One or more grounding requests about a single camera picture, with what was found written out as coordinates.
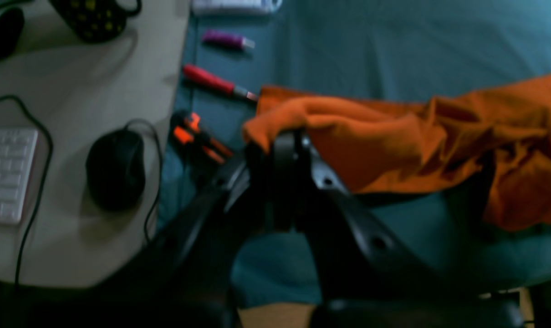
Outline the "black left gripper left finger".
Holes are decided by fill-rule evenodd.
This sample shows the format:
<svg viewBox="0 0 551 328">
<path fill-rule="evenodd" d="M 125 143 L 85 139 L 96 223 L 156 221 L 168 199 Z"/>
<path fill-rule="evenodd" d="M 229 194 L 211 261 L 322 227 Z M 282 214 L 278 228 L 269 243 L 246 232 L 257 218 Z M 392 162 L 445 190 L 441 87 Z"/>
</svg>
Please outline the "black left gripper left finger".
<svg viewBox="0 0 551 328">
<path fill-rule="evenodd" d="M 256 143 L 211 182 L 127 264 L 98 285 L 98 322 L 113 328 L 231 328 L 230 273 L 264 224 L 275 151 Z"/>
</svg>

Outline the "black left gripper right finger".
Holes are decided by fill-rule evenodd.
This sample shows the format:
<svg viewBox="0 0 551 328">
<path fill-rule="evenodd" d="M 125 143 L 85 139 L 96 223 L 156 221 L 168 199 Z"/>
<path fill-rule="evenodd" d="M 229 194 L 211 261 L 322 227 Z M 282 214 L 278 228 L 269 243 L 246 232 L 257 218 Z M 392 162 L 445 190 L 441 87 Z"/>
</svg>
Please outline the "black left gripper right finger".
<svg viewBox="0 0 551 328">
<path fill-rule="evenodd" d="M 304 233 L 322 304 L 311 328 L 479 328 L 484 303 L 454 292 L 354 199 L 302 131 L 274 141 L 274 214 Z"/>
</svg>

